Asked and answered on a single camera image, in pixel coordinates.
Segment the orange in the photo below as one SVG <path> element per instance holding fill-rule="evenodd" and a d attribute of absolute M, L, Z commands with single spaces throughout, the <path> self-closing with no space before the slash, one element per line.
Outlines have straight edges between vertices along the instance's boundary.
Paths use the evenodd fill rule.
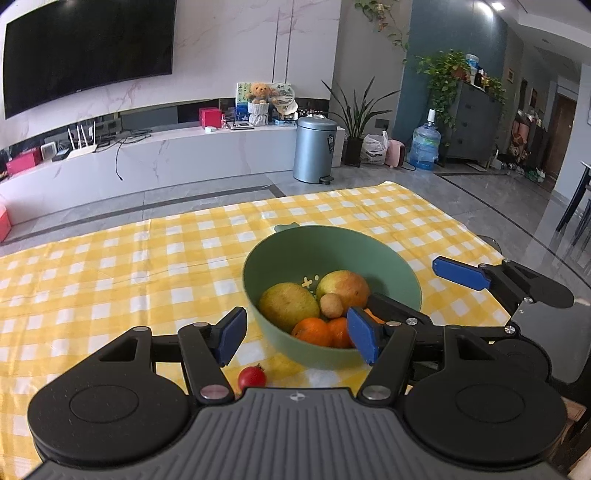
<path fill-rule="evenodd" d="M 327 323 L 332 336 L 331 346 L 338 349 L 352 349 L 355 347 L 348 332 L 348 320 L 345 317 L 329 320 Z"/>
<path fill-rule="evenodd" d="M 305 318 L 294 326 L 291 336 L 302 342 L 322 347 L 332 346 L 332 331 L 321 318 Z"/>

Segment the red cherry tomato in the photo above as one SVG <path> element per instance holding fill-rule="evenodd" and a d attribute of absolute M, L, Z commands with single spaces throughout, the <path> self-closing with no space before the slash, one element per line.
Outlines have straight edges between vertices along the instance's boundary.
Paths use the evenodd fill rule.
<path fill-rule="evenodd" d="M 266 373 L 260 365 L 249 366 L 242 369 L 238 375 L 238 388 L 245 391 L 248 388 L 266 387 Z"/>

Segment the longan in bowl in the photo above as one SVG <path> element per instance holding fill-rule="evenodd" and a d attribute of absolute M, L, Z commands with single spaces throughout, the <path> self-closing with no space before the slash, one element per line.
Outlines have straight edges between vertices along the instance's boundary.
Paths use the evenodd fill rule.
<path fill-rule="evenodd" d="M 341 298 L 335 293 L 322 295 L 318 304 L 320 304 L 322 315 L 329 320 L 341 318 L 345 311 Z"/>

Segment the yellow-green pear left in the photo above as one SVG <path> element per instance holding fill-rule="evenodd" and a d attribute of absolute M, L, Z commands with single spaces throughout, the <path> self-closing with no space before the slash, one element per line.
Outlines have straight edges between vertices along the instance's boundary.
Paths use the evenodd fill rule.
<path fill-rule="evenodd" d="M 263 317 L 290 333 L 298 322 L 320 317 L 320 307 L 314 295 L 301 285 L 283 282 L 263 292 L 257 304 Z"/>

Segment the green fruit bowl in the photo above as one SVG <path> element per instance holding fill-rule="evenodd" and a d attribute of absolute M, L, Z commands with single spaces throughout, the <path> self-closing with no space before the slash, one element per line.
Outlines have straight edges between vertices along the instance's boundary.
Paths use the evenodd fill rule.
<path fill-rule="evenodd" d="M 276 351 L 308 368 L 339 370 L 360 366 L 363 360 L 355 349 L 325 348 L 297 340 L 289 331 L 274 326 L 257 304 L 263 292 L 278 283 L 297 283 L 314 293 L 322 277 L 337 270 L 361 275 L 372 293 L 415 310 L 422 307 L 422 289 L 410 264 L 382 242 L 332 226 L 276 226 L 276 231 L 246 257 L 243 289 L 266 340 Z"/>

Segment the blue water bottle jug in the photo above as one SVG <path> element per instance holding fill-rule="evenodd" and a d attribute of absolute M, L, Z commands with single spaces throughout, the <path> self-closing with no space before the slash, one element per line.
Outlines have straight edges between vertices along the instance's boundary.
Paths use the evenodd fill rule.
<path fill-rule="evenodd" d="M 430 109 L 427 122 L 414 130 L 409 163 L 422 170 L 433 170 L 439 158 L 441 133 L 436 126 L 436 111 Z"/>

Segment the dark grey cabinet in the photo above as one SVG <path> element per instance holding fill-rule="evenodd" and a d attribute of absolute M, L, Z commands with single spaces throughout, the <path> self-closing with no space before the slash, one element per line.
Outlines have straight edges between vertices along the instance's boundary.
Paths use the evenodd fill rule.
<path fill-rule="evenodd" d="M 495 97 L 461 82 L 449 110 L 453 126 L 446 132 L 445 159 L 484 166 L 493 153 L 502 110 Z"/>

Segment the pink small heater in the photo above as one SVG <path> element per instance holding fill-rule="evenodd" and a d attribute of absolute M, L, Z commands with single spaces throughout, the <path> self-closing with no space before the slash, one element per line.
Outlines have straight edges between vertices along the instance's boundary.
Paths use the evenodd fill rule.
<path fill-rule="evenodd" d="M 385 157 L 385 165 L 389 168 L 400 168 L 406 160 L 406 146 L 403 142 L 391 139 Z"/>

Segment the yellow checkered tablecloth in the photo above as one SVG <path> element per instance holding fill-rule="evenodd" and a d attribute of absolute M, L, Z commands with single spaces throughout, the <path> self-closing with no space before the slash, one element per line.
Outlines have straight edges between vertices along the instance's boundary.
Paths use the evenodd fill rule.
<path fill-rule="evenodd" d="M 500 325 L 487 292 L 438 279 L 448 256 L 497 264 L 501 255 L 411 190 L 378 186 L 259 200 L 144 220 L 49 243 L 1 260 L 1 475 L 38 463 L 26 420 L 32 396 L 136 325 L 170 334 L 245 305 L 242 265 L 280 224 L 359 231 L 400 254 L 437 324 Z"/>

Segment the white plastic bag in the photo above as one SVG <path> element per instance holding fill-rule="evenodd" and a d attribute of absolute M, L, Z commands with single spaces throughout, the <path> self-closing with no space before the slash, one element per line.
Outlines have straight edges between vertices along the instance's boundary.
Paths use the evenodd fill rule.
<path fill-rule="evenodd" d="M 390 138 L 386 131 L 380 135 L 366 135 L 362 144 L 361 161 L 370 165 L 384 165 L 389 145 Z"/>

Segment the potted plant by bin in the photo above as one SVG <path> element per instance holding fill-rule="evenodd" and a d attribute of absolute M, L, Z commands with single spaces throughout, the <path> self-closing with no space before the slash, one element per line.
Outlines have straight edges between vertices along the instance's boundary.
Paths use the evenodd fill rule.
<path fill-rule="evenodd" d="M 344 89 L 342 89 L 338 82 L 335 82 L 335 88 L 332 88 L 327 82 L 322 81 L 322 84 L 329 91 L 329 97 L 335 100 L 339 107 L 339 111 L 332 111 L 332 115 L 344 123 L 346 130 L 344 156 L 342 157 L 342 164 L 346 166 L 361 166 L 363 132 L 370 120 L 380 115 L 391 113 L 392 109 L 378 109 L 378 104 L 400 93 L 399 90 L 393 90 L 382 96 L 371 98 L 370 91 L 375 80 L 376 77 L 370 79 L 361 97 L 358 97 L 356 89 L 353 89 L 352 100 L 349 100 Z"/>

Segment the white marble TV console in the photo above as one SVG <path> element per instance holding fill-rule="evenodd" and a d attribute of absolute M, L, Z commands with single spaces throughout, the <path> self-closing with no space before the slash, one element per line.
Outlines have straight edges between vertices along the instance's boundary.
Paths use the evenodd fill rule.
<path fill-rule="evenodd" d="M 19 224 L 147 190 L 287 171 L 294 167 L 296 140 L 294 125 L 154 132 L 137 143 L 21 172 L 1 183 L 1 204 L 11 222 Z"/>

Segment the grey pedal trash bin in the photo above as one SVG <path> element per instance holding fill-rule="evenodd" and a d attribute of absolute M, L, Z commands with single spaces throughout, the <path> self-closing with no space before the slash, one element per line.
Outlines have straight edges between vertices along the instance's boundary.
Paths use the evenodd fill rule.
<path fill-rule="evenodd" d="M 338 124 L 318 116 L 297 120 L 294 179 L 307 184 L 332 183 L 332 158 Z"/>

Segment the red box on console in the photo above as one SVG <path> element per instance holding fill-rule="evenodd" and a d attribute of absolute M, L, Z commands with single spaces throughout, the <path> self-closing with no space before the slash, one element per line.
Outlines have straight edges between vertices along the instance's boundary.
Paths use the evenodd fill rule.
<path fill-rule="evenodd" d="M 205 107 L 199 109 L 199 125 L 202 128 L 221 129 L 223 123 L 223 113 L 217 107 Z"/>

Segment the white wifi router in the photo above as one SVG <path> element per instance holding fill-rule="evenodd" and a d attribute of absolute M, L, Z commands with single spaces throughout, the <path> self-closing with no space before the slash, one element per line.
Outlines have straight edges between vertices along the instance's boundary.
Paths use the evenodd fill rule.
<path fill-rule="evenodd" d="M 95 153 L 97 150 L 96 122 L 93 121 L 90 126 L 84 126 L 81 123 L 76 125 L 76 129 L 67 128 L 70 150 L 67 159 L 73 159 L 87 154 Z"/>

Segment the pink storage box on floor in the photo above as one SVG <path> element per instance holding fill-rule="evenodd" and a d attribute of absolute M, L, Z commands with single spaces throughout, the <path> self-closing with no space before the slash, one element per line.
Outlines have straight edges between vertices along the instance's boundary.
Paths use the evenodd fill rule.
<path fill-rule="evenodd" d="M 12 229 L 8 210 L 4 205 L 0 205 L 0 242 L 3 242 Z"/>

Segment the pink box on console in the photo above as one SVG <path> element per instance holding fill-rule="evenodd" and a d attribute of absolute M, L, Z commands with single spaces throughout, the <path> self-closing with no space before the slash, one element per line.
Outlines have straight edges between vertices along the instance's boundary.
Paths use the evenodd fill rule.
<path fill-rule="evenodd" d="M 39 147 L 23 151 L 7 163 L 7 172 L 9 176 L 14 176 L 23 171 L 32 169 L 42 162 L 42 156 Z"/>

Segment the teddy bear toy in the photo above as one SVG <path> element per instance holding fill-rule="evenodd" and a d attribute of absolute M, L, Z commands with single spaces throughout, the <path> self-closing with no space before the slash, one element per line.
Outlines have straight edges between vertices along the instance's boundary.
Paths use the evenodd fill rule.
<path fill-rule="evenodd" d="M 266 83 L 251 83 L 247 99 L 249 124 L 253 127 L 265 126 L 269 123 L 270 104 L 276 97 L 276 90 Z"/>

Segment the hanging ivy plant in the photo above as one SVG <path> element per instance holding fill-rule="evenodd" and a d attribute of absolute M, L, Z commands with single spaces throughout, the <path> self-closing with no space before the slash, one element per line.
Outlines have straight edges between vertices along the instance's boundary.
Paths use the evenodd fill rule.
<path fill-rule="evenodd" d="M 394 48 L 407 53 L 409 34 L 403 30 L 398 21 L 401 5 L 402 2 L 399 0 L 361 0 L 353 2 L 353 7 L 375 26 L 378 33 L 383 34 Z"/>

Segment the black wall television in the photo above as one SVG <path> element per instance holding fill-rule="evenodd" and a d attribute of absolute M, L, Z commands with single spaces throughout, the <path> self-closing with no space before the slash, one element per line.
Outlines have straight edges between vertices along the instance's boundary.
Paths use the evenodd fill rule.
<path fill-rule="evenodd" d="M 174 1 L 55 1 L 6 26 L 7 118 L 80 91 L 172 73 Z"/>

